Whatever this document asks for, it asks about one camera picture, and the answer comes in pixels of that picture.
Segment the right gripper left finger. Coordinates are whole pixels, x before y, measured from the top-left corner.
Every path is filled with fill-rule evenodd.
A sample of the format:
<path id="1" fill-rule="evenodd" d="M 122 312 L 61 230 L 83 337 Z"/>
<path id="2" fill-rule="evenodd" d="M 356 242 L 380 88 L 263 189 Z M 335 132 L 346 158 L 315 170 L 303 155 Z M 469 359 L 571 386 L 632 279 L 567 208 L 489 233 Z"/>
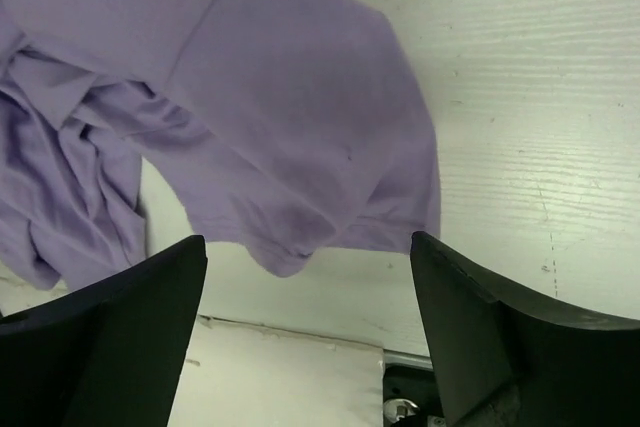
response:
<path id="1" fill-rule="evenodd" d="M 2 425 L 167 425 L 206 270 L 204 239 L 192 235 L 2 318 Z"/>

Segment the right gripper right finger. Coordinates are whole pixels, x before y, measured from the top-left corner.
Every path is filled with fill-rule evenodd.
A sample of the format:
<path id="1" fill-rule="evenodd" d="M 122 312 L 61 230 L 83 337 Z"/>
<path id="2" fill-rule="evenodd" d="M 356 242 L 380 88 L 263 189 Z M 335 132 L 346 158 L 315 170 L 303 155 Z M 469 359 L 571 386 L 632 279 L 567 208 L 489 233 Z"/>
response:
<path id="1" fill-rule="evenodd" d="M 410 263 L 447 425 L 638 425 L 638 321 L 539 293 L 425 232 Z"/>

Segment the purple t shirt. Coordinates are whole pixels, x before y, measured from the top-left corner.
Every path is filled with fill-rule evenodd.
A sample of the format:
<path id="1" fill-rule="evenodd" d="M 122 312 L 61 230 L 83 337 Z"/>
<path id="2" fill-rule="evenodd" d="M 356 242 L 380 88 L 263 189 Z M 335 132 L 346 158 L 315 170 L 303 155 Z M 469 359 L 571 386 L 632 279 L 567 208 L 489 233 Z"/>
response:
<path id="1" fill-rule="evenodd" d="M 141 167 L 288 277 L 441 230 L 434 126 L 357 0 L 1 0 L 1 260 L 79 289 L 146 258 Z"/>

